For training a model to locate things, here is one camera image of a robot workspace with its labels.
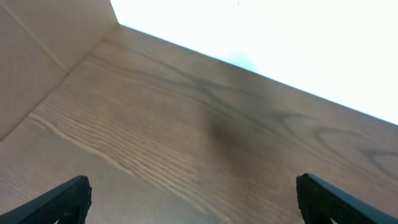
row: bright light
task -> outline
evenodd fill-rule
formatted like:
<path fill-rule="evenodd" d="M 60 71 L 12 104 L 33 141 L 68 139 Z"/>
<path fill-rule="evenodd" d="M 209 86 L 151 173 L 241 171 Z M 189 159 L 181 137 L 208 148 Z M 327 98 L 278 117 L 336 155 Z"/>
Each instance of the bright light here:
<path fill-rule="evenodd" d="M 398 124 L 397 1 L 112 4 L 122 25 Z"/>

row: wooden floor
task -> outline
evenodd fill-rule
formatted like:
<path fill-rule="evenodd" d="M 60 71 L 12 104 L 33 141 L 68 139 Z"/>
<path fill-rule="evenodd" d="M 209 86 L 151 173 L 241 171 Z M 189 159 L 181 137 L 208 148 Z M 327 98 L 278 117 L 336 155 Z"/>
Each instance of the wooden floor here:
<path fill-rule="evenodd" d="M 87 175 L 88 223 L 303 223 L 295 178 L 311 172 L 398 216 L 397 135 L 117 27 L 0 143 L 0 213 Z"/>

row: beige wall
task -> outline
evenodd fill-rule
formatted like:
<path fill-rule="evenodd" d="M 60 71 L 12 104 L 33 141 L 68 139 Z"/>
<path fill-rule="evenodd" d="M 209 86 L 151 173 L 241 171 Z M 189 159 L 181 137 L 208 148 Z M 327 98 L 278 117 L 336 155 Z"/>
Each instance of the beige wall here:
<path fill-rule="evenodd" d="M 108 0 L 0 0 L 0 140 L 116 24 Z"/>

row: wood grain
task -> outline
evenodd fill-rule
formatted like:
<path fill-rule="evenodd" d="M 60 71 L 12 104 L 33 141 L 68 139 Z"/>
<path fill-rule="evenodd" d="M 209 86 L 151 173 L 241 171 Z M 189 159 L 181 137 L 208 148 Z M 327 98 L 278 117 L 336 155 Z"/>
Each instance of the wood grain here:
<path fill-rule="evenodd" d="M 67 71 L 118 23 L 109 0 L 3 0 Z"/>
<path fill-rule="evenodd" d="M 398 215 L 397 126 L 125 27 L 29 119 L 77 146 L 76 157 L 118 170 L 113 183 L 143 180 L 209 222 L 302 223 L 295 177 L 304 172 Z M 19 160 L 9 142 L 2 157 Z M 87 169 L 89 178 L 106 170 Z M 109 197 L 120 200 L 119 190 Z"/>
<path fill-rule="evenodd" d="M 0 5 L 0 141 L 66 75 Z"/>
<path fill-rule="evenodd" d="M 114 168 L 87 153 L 89 146 L 48 127 L 40 118 L 28 118 L 0 144 L 0 213 L 83 174 L 93 187 L 86 223 L 215 223 L 189 203 Z"/>

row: white backdrop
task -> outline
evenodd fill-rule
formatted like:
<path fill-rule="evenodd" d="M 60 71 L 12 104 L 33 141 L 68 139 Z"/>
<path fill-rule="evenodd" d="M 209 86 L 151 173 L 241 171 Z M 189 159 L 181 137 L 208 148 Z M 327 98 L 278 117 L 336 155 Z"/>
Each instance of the white backdrop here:
<path fill-rule="evenodd" d="M 122 25 L 398 124 L 398 1 L 112 4 Z"/>

